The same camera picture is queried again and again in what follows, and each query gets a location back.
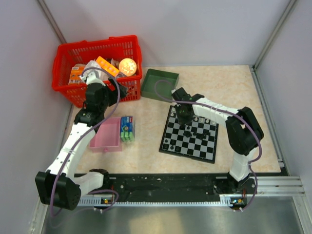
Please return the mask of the black white chess board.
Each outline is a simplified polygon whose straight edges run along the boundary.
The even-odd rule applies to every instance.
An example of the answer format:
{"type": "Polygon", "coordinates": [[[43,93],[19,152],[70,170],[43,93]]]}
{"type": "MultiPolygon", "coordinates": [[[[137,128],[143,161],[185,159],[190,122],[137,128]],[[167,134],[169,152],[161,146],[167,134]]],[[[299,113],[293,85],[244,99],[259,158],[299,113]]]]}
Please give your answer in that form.
{"type": "Polygon", "coordinates": [[[174,106],[170,106],[159,152],[215,163],[219,125],[207,118],[194,116],[191,123],[180,126],[174,106]]]}

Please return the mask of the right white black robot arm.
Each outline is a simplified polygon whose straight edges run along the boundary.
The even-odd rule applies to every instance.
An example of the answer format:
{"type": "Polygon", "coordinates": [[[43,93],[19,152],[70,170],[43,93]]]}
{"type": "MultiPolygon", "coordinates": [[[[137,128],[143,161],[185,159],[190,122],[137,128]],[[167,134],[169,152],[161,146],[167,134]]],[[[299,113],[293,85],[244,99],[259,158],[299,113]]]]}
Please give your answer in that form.
{"type": "Polygon", "coordinates": [[[190,123],[194,116],[199,116],[226,128],[234,155],[225,187],[233,193],[239,193],[253,172],[251,164],[262,157],[260,142],[264,133],[253,111],[249,107],[226,107],[200,94],[191,96],[184,88],[172,90],[172,98],[177,104],[175,108],[179,124],[190,123]]]}

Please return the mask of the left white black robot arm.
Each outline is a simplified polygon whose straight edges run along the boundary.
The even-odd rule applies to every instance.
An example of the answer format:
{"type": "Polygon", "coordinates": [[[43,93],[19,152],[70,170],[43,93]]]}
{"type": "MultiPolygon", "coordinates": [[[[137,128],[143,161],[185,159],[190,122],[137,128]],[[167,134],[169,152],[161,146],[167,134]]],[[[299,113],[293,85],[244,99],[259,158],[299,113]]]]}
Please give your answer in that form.
{"type": "Polygon", "coordinates": [[[101,124],[111,114],[105,115],[108,107],[117,107],[119,101],[127,96],[127,88],[109,75],[108,81],[114,86],[111,90],[99,77],[102,68],[86,68],[81,80],[86,83],[85,101],[76,114],[72,130],[53,163],[44,172],[38,172],[35,183],[42,204],[51,208],[74,210],[80,198],[97,190],[109,191],[111,182],[105,178],[103,169],[92,169],[81,177],[75,177],[80,159],[101,124]]]}

